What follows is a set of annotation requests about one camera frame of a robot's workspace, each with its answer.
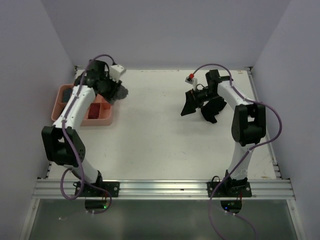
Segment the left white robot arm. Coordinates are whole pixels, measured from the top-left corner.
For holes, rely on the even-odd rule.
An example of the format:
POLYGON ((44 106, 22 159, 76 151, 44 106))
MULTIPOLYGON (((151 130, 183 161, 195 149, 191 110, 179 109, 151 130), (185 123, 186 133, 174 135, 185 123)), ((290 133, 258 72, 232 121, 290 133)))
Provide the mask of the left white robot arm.
POLYGON ((120 80, 126 69, 119 64, 111 66, 104 61, 91 60, 89 67, 74 81, 70 98, 52 126, 41 131, 47 159, 70 169, 78 179, 87 182, 86 190, 92 196, 103 193, 104 184, 98 180, 100 172, 86 160, 86 147, 78 130, 86 112, 98 95, 113 104, 128 95, 120 80))

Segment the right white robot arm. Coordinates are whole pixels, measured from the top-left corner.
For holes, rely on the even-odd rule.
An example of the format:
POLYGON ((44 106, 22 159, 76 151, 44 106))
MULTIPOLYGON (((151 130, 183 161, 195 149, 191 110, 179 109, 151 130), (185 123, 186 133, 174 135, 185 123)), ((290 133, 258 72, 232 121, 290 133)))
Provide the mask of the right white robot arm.
POLYGON ((231 135, 235 147, 231 164, 226 170, 228 180, 222 185, 223 192, 232 197, 241 190, 238 181, 248 176, 252 147, 266 135, 266 108, 238 91, 232 79, 220 76, 216 69, 208 71, 205 78, 207 85, 199 89, 200 84, 193 73, 186 77, 185 81, 192 85, 192 89, 185 93, 185 104, 180 115, 190 115, 200 109, 203 118, 215 124, 216 116, 225 106, 233 110, 231 135))

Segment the black underwear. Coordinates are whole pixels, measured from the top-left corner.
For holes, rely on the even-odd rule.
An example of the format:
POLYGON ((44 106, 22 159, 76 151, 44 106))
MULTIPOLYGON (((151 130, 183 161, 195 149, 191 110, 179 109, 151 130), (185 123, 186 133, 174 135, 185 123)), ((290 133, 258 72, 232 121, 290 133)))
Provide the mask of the black underwear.
POLYGON ((227 102, 221 96, 209 100, 207 104, 201 108, 203 118, 212 124, 217 123, 216 115, 218 115, 226 105, 227 102))

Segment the pink divided organizer tray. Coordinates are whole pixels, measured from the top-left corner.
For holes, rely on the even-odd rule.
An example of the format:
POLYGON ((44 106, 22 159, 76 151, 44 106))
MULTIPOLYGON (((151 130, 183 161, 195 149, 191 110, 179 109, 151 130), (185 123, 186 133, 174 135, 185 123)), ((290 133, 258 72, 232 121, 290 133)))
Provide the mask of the pink divided organizer tray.
MULTIPOLYGON (((63 90, 73 88, 73 84, 61 85, 55 99, 54 107, 51 113, 51 120, 54 122, 58 119, 67 103, 62 102, 63 90)), ((98 119, 88 119, 89 108, 87 109, 81 126, 109 126, 113 121, 113 106, 109 104, 101 95, 97 95, 93 103, 100 103, 98 119)))

